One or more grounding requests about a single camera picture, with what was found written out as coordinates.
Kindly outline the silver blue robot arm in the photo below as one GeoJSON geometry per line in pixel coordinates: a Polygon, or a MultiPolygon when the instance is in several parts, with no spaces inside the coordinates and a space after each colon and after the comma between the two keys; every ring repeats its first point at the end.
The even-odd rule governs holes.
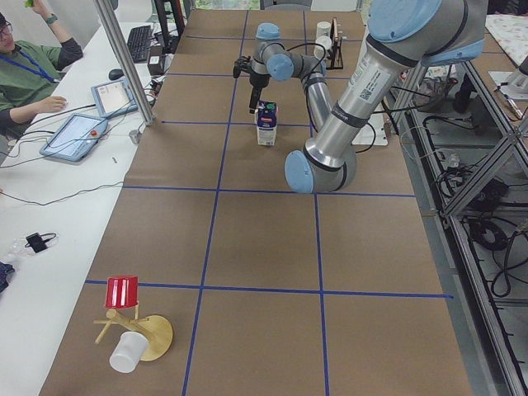
{"type": "Polygon", "coordinates": [[[298,78],[318,133],[288,154],[285,179],[293,191],[337,191],[356,174],[353,139],[369,121],[401,72],[418,64],[462,63],[483,51],[485,1],[374,1],[365,53],[341,97],[332,101],[321,59],[293,53],[277,25],[257,28],[257,45],[240,67],[250,75],[254,109],[270,79],[298,78]]]}

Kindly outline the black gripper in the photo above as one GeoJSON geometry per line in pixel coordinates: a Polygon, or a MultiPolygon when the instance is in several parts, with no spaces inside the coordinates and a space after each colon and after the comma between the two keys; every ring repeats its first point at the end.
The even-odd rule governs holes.
{"type": "Polygon", "coordinates": [[[270,75],[267,73],[258,73],[257,71],[253,70],[252,68],[249,69],[250,74],[250,83],[252,85],[252,91],[250,96],[250,101],[248,105],[249,112],[251,114],[254,114],[257,110],[262,89],[267,87],[270,80],[270,75]]]}

